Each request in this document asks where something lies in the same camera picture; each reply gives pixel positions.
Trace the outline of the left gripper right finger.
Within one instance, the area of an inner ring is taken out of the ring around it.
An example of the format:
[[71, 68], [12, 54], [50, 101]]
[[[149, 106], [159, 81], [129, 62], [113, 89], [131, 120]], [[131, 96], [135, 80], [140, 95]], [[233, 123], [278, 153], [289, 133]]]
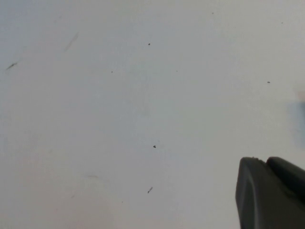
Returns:
[[294, 193], [305, 193], [305, 171], [280, 157], [270, 157], [267, 165], [276, 176]]

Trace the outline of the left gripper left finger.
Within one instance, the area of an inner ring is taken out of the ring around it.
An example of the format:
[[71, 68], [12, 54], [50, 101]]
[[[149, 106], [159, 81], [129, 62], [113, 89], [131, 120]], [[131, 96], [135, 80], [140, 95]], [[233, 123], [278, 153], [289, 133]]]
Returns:
[[290, 190], [258, 158], [240, 160], [235, 200], [242, 229], [305, 227], [305, 194]]

